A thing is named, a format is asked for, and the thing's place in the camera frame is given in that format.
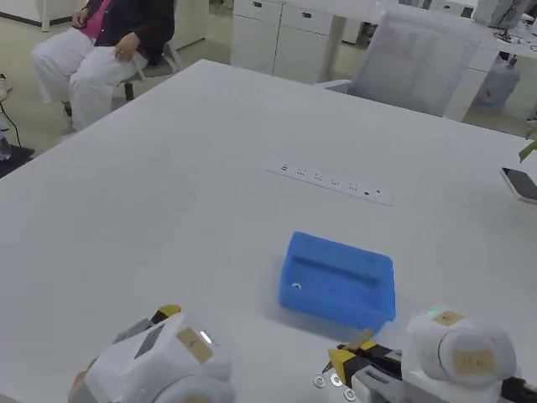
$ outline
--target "white office chair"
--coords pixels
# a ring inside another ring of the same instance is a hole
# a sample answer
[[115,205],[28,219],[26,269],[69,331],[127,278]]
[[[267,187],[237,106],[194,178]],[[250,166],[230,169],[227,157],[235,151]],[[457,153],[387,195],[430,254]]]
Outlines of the white office chair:
[[470,34],[388,10],[354,79],[318,86],[443,116],[478,45]]
[[[178,0],[174,1],[174,16],[177,11],[177,1]],[[172,76],[184,69],[183,63],[177,54],[177,48],[173,39],[164,46],[162,56],[163,57],[157,65],[147,65],[144,69],[141,69],[136,65],[138,72],[123,82],[125,99],[128,102],[134,99],[133,83],[135,81],[145,81],[148,78]]]

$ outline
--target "white pants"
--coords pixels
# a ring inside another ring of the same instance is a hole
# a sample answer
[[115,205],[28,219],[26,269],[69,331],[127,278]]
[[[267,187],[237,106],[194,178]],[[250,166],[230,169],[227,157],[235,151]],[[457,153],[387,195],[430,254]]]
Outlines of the white pants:
[[77,131],[109,114],[114,88],[148,63],[138,52],[132,61],[117,60],[113,47],[93,43],[71,28],[32,52],[43,101],[70,102]]

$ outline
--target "blue tray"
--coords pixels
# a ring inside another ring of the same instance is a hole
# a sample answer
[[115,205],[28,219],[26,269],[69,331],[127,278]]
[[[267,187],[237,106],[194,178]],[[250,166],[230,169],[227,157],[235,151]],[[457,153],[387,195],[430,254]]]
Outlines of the blue tray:
[[378,332],[395,318],[394,264],[388,256],[294,233],[279,282],[279,303]]

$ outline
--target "chair leg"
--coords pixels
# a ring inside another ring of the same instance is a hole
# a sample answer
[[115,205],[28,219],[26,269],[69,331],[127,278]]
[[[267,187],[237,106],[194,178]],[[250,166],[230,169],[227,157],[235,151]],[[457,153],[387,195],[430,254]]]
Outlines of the chair leg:
[[134,99],[134,88],[132,82],[125,83],[125,99],[130,102]]

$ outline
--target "power strip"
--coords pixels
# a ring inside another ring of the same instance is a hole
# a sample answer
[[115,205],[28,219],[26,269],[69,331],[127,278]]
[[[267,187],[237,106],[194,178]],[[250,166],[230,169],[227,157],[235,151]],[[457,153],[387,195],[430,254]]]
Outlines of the power strip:
[[340,193],[345,193],[346,195],[354,197],[360,197],[361,199],[382,204],[383,206],[392,205],[386,194],[376,187],[360,185],[356,181],[341,179],[334,175],[322,173],[319,170],[306,169],[299,167],[298,165],[292,165],[281,161],[269,162],[266,170],[275,174],[287,176],[288,178],[307,182],[311,185],[324,187],[332,191],[339,191]]

